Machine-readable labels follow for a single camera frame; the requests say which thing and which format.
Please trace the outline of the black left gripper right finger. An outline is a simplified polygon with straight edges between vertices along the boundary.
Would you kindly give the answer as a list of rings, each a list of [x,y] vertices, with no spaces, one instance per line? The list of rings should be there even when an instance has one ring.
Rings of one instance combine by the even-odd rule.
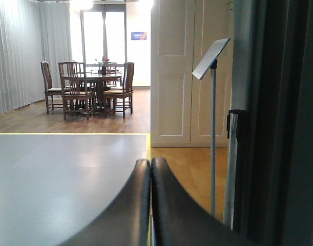
[[[194,201],[163,157],[152,159],[151,182],[157,245],[254,245]]]

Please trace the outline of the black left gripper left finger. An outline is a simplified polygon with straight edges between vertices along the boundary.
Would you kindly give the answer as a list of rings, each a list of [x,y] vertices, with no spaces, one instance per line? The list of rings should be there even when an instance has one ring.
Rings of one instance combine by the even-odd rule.
[[[147,245],[151,166],[135,167],[114,200],[91,223],[61,245]]]

